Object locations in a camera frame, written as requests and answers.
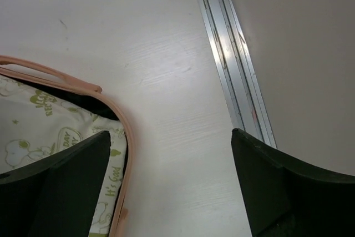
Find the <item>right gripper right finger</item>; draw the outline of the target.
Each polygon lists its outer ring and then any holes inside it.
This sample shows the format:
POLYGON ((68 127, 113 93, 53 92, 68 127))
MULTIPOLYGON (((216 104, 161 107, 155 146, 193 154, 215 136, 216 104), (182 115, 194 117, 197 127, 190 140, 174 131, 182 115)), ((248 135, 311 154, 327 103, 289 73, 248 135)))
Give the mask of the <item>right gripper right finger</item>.
POLYGON ((231 148, 252 236, 354 236, 354 177, 306 163, 241 129, 231 148))

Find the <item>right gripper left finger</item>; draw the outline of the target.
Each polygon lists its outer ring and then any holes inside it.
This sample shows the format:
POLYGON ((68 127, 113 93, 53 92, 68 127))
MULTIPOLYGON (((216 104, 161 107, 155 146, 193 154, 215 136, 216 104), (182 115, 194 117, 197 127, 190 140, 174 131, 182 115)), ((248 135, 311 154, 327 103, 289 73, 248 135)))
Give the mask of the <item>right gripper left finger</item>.
POLYGON ((1 174, 1 236, 88 236, 110 157, 99 132, 1 174))

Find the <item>pink hardshell suitcase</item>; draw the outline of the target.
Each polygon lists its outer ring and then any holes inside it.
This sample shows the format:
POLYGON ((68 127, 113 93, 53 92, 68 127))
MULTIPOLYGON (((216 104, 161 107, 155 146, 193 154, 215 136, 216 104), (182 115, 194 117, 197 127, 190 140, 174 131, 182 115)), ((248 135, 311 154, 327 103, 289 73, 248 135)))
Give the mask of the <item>pink hardshell suitcase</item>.
POLYGON ((132 151, 101 87, 1 57, 2 236, 121 236, 132 151))

